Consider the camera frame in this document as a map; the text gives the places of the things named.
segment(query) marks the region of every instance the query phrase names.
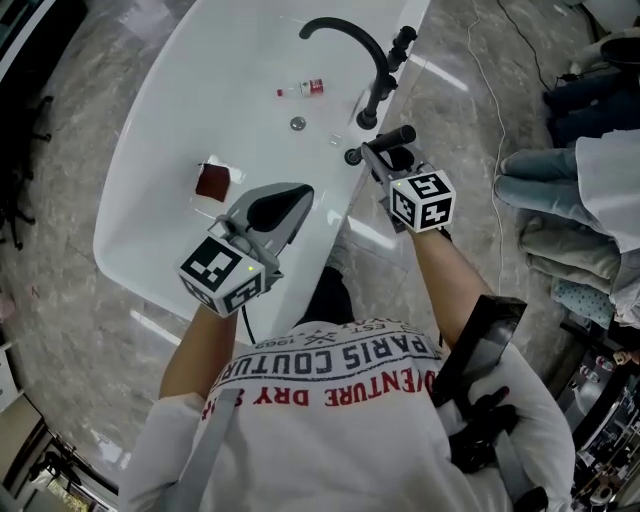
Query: white sink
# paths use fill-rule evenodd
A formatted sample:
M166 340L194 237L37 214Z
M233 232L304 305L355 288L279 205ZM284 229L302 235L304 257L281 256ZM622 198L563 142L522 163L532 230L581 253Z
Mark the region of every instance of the white sink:
M173 270L185 246L247 190L307 183L314 205L280 255L285 277L247 306L256 338L286 333L304 313L365 177L362 165L344 162L344 152L377 133L352 119L375 78L367 51L334 30L318 30L308 40L298 32L317 17L343 18L368 31L386 53L400 27L420 27L429 2L197 1L149 72L118 141L94 236L102 272L190 319L198 302ZM311 78L323 79L324 96L277 97L278 88ZM389 102L380 104L378 126ZM294 116L305 118L303 131L290 128ZM235 169L224 204L194 199L198 164L212 155ZM242 322L237 337L248 342Z

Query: small bottle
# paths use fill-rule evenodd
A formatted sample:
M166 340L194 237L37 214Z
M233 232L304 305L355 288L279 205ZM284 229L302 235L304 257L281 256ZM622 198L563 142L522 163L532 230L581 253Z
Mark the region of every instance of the small bottle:
M598 377L598 374L593 370L587 368L584 364L580 366L580 373L584 375L587 380L590 380L593 383L600 382L600 377Z
M603 356L596 357L596 364L600 366L602 369L607 370L608 372L612 371L616 367L613 361L610 361L609 359Z
M278 89L276 92L280 98L310 98L322 96L324 94L324 84L322 83L322 78L315 78L299 82L288 89Z

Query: shoulder strap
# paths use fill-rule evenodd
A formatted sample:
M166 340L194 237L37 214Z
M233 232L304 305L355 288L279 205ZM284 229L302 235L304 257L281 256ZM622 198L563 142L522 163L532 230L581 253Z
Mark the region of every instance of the shoulder strap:
M202 496L209 483L213 465L218 457L224 436L231 423L239 389L223 389L216 399L209 423L202 433L198 447L191 455L182 478L165 489L156 501L153 512L199 510Z
M496 464L514 512L541 512L547 510L549 497L543 487L536 487L524 471L509 434L502 430L493 443Z

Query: person's arm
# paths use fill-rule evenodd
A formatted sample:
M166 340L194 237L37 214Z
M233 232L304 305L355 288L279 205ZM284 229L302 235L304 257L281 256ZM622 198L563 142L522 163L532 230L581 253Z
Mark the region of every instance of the person's arm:
M220 318L200 306L162 377L160 398L197 393L206 400L231 360L237 314Z
M492 295L480 274L439 231L411 232L436 323L453 348L480 295Z

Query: white cable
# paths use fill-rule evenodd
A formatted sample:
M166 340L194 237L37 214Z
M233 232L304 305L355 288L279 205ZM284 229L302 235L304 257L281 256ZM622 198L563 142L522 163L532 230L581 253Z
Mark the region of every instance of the white cable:
M471 30L478 23L480 23L480 13L478 12L478 6L476 5L476 1L471 0L471 3L473 4L473 10L475 11L475 14L476 14L476 21L474 21L471 25L469 25L469 28L467 29L467 35L468 35L467 50L469 50L469 53L476 61L476 64L478 65L478 69L480 70L480 73L482 74L482 78L484 79L484 83L487 84L487 89L489 89L489 92L493 97L493 101L496 104L496 112L498 113L498 121L500 121L500 127L502 128L502 138L500 139L500 144L498 145L498 154L496 155L496 165L493 169L493 181L491 183L491 204L493 205L493 210L496 212L496 218L498 219L498 227L500 228L500 246L499 246L500 247L500 272L498 272L497 288L498 288L498 295L501 295L501 288L502 288L501 280L502 280L502 272L504 270L504 256L503 256L504 231L502 230L502 220L500 219L500 214L498 213L498 207L496 206L496 196L493 189L495 186L496 177L498 176L498 166L500 165L500 155L502 153L502 144L504 143L504 139L507 136L507 130L504 127L504 123L502 122L502 115L500 114L500 104L498 103L498 98L496 98L496 95L493 92L491 85L489 85L489 80L487 80L487 76L484 74L484 69L482 68L482 64L480 64L480 60L478 60L478 57L476 56L475 53L473 53L473 50L471 49Z

